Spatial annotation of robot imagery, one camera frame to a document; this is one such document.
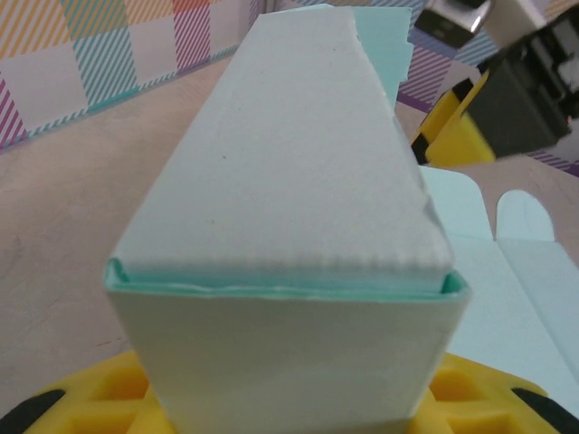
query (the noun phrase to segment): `yellow object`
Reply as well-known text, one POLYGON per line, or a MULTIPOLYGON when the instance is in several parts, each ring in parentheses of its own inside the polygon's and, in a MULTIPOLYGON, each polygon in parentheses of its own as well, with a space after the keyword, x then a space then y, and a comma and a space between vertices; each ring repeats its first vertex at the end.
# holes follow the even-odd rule
POLYGON ((446 168, 496 160, 467 112, 488 77, 486 72, 462 101, 453 90, 446 92, 421 124, 418 136, 428 143, 425 155, 430 166, 446 168))
MULTIPOLYGON (((546 396, 531 382, 447 355, 407 434, 556 434, 513 388, 546 396)), ((43 392, 54 389, 66 393, 25 434, 176 434, 133 352, 43 392)))

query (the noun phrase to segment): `table surface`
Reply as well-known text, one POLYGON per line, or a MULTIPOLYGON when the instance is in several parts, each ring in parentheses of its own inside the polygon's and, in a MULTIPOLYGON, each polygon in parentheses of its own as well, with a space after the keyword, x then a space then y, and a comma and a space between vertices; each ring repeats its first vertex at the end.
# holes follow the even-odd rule
MULTIPOLYGON (((129 348, 103 266, 227 62, 0 154, 0 415, 129 348)), ((423 114, 396 112, 411 136, 423 114)), ((536 196, 579 264, 579 178, 525 156, 459 170, 479 184, 492 224, 505 191, 536 196)))

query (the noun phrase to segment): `yellow plastic base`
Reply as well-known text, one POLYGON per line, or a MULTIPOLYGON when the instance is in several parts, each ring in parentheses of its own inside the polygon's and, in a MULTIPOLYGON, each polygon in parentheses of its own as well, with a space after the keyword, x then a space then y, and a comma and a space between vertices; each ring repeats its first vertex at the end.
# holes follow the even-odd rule
MULTIPOLYGON (((407 433, 555 434, 513 388, 546 395, 533 383, 447 355, 407 433)), ((176 434, 133 352, 75 373, 42 392, 54 389, 66 394, 26 434, 176 434)))

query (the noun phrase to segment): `beige surface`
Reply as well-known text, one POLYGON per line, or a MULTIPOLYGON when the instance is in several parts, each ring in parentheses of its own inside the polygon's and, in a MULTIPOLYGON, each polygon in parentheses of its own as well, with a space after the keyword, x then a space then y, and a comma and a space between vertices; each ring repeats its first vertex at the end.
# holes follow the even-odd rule
MULTIPOLYGON (((128 348, 104 263, 226 63, 0 154, 0 414, 128 348)), ((407 131, 421 120, 397 112, 407 131)), ((579 178, 526 157, 464 172, 490 210, 512 188, 538 197, 579 263, 579 178)))

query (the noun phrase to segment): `plaid wall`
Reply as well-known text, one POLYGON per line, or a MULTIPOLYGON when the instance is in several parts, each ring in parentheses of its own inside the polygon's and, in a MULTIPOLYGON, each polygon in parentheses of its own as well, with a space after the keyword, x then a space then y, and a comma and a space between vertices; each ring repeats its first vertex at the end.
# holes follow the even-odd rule
POLYGON ((232 53, 260 0, 0 0, 0 148, 232 53))
MULTIPOLYGON (((546 18, 552 19, 577 0, 534 0, 546 18)), ((278 9, 285 10, 318 3, 357 6, 410 6, 413 22, 421 12, 425 0, 278 0, 278 9)), ((429 35, 412 29, 408 40, 414 44, 413 60, 408 71, 408 81, 402 83, 398 101, 423 112, 428 112, 440 95, 457 82, 471 77, 477 80, 476 65, 497 50, 484 31, 460 50, 454 50, 429 35)), ((579 122, 574 123, 574 133, 548 152, 531 155, 553 167, 579 176, 579 122)))

